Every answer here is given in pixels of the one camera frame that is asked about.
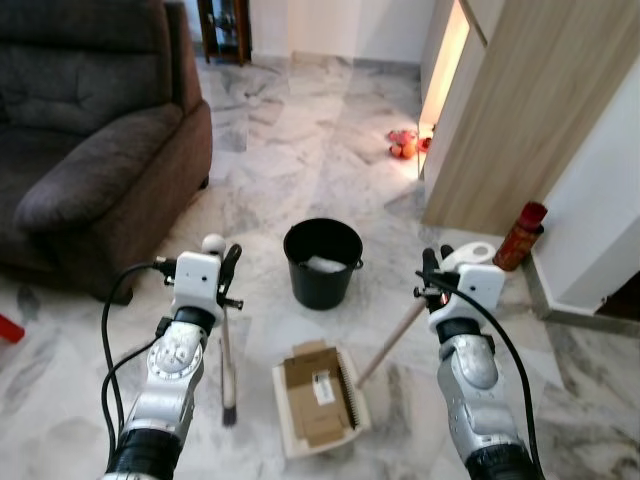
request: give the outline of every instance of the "brown sofa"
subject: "brown sofa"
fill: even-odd
[[[182,3],[0,0],[0,272],[104,299],[211,148]]]

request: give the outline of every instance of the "black cable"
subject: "black cable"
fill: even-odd
[[[107,423],[107,430],[109,433],[109,460],[107,461],[107,470],[109,469],[109,466],[111,466],[111,461],[113,460],[113,455],[115,454],[115,451],[116,451],[116,433],[113,428],[113,422],[111,421],[111,414],[109,413],[109,405],[107,404],[107,390],[109,389],[109,382],[113,380],[113,382],[115,383],[116,372],[118,371],[118,369],[122,367],[125,363],[127,363],[129,360],[132,360],[133,358],[137,357],[141,353],[144,353],[147,350],[149,350],[153,346],[153,344],[156,343],[156,340],[158,340],[158,338],[154,338],[153,341],[147,343],[143,347],[140,347],[138,350],[134,351],[133,353],[130,353],[129,355],[124,357],[122,360],[120,360],[118,363],[116,363],[115,366],[109,370],[109,373],[107,373],[107,375],[104,377],[104,381],[102,382],[102,391],[100,394],[101,401],[102,401],[102,413],[104,414],[104,420]]]
[[[104,348],[104,357],[107,361],[107,368],[111,370],[113,368],[113,358],[111,357],[111,347],[109,346],[109,336],[107,334],[107,320],[109,319],[109,309],[111,308],[111,304],[113,303],[113,299],[118,293],[120,289],[120,285],[122,282],[132,273],[135,273],[140,270],[145,270],[147,268],[153,268],[154,264],[152,263],[139,263],[127,268],[123,271],[120,276],[118,276],[117,280],[111,287],[111,291],[109,292],[109,296],[107,300],[104,302],[104,308],[102,309],[102,322],[100,325],[100,330],[102,332],[102,347]],[[122,427],[124,426],[124,409],[122,408],[122,398],[120,396],[120,386],[118,385],[118,380],[113,378],[113,395],[116,399],[116,409],[118,411],[118,433],[122,431]],[[107,426],[111,423],[111,415],[109,413],[109,409],[107,407],[105,416],[109,415],[109,419],[107,420]]]
[[[495,319],[495,317],[491,315],[491,313],[489,313],[489,311],[486,308],[480,305],[472,297],[470,297],[464,292],[461,292],[460,290],[449,285],[448,283],[443,282],[442,280],[429,275],[427,272],[424,272],[422,275],[427,282],[430,282],[433,285],[440,287],[441,289],[446,290],[448,292],[455,293],[457,296],[459,296],[460,298],[468,302],[476,310],[478,310],[478,312],[480,312],[489,321],[489,323],[493,326],[493,328],[496,329],[496,331],[504,341],[505,345],[507,346],[509,353],[513,357],[513,361],[516,364],[516,368],[518,369],[518,373],[520,374],[520,380],[522,382],[522,393],[524,395],[524,409],[525,409],[525,416],[527,417],[527,432],[529,434],[529,449],[531,450],[531,459],[533,460],[533,464],[536,466],[536,469],[538,470],[538,475],[542,480],[544,480],[544,473],[542,471],[542,465],[540,464],[540,457],[538,456],[538,442],[536,440],[536,427],[535,427],[535,421],[533,418],[533,402],[531,401],[531,387],[529,386],[529,377],[527,376],[527,371],[525,370],[524,364],[520,359],[520,355],[518,355],[518,351],[516,350],[516,347],[513,345],[513,343],[511,343],[511,339],[509,338],[509,335],[507,335],[507,332],[504,331],[504,329],[500,326],[500,324]]]

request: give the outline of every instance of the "label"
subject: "label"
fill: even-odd
[[[331,388],[331,380],[329,378],[329,370],[315,372],[313,374],[313,393],[316,395],[318,405],[328,405],[336,401]]]

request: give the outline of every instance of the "marble floor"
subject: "marble floor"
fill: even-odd
[[[239,423],[221,426],[213,342],[176,480],[468,478],[449,439],[436,381],[438,342],[425,322],[366,386],[374,428],[347,447],[285,460],[271,385],[271,366],[292,345],[319,337],[347,348],[362,368],[411,303],[422,249],[479,238],[420,225],[416,166],[387,155],[384,134],[417,118],[418,70],[305,57],[288,66],[201,62],[199,73],[213,109],[213,181],[158,253],[197,249],[208,232],[240,243],[232,293],[246,303],[231,317]],[[364,242],[365,267],[329,312],[296,303],[282,251],[287,230],[317,215],[349,223]],[[110,318],[116,357],[153,335],[170,299],[157,274],[140,278],[132,303]],[[522,274],[510,274],[497,316],[529,372],[547,479],[637,480],[640,341],[545,325],[530,306]],[[0,311],[27,330],[18,345],[0,344],[3,480],[87,480],[104,471],[100,310],[85,295],[0,277]],[[497,356],[524,432],[519,380],[500,342]],[[143,369],[138,359],[120,377],[128,405]]]

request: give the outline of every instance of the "wooden furniture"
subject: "wooden furniture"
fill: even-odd
[[[198,0],[204,57],[243,65],[251,60],[251,28],[248,0],[222,0],[216,11],[213,0]]]
[[[639,6],[462,3],[476,11],[426,159],[423,222],[501,235],[545,199],[640,54]]]

